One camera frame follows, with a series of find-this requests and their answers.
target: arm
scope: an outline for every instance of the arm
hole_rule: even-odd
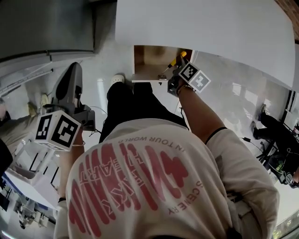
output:
[[[191,131],[203,142],[224,127],[216,113],[190,88],[182,88],[179,99]],[[226,192],[242,195],[242,201],[254,212],[252,219],[257,219],[261,237],[268,238],[276,225],[279,194],[266,169],[229,129],[218,131],[206,145],[217,163]],[[243,219],[240,224],[243,231],[250,230]]]
[[[79,130],[74,141],[75,145],[83,144],[82,129]],[[74,162],[84,153],[84,146],[72,147],[70,152],[60,153],[60,185],[58,189],[59,196],[65,198],[66,184]],[[68,209],[66,200],[58,203],[58,213],[56,213],[56,226],[54,231],[55,239],[69,238],[68,234]]]

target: forearm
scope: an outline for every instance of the forearm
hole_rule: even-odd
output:
[[[82,145],[82,130],[77,134],[74,141],[75,145]],[[69,152],[61,152],[60,155],[60,184],[59,184],[59,196],[65,197],[65,190],[67,180],[74,162],[84,153],[84,146],[73,146]]]
[[[178,98],[192,133],[203,142],[215,130],[225,127],[218,115],[190,88],[183,88]]]

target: beige t-shirt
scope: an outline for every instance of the beige t-shirt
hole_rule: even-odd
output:
[[[228,200],[232,191],[239,203]],[[269,238],[278,201],[267,171],[231,130],[205,145],[171,122],[138,119],[76,160],[55,238],[224,239],[232,227],[243,238]]]

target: black pants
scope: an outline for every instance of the black pants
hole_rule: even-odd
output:
[[[292,133],[280,122],[266,113],[261,114],[261,123],[267,128],[255,129],[253,136],[256,139],[274,140],[281,154],[286,155],[287,149],[297,153],[299,144]]]
[[[134,94],[127,85],[118,82],[113,84],[108,93],[108,116],[105,120],[99,143],[112,132],[112,130],[125,121],[156,118],[172,121],[187,127],[185,120],[171,112],[153,94],[151,84],[136,83]]]

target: beige pants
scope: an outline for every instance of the beige pants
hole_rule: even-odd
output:
[[[36,123],[37,116],[26,116],[11,119],[0,127],[0,139],[6,144],[11,154],[16,151],[21,140],[34,131]]]

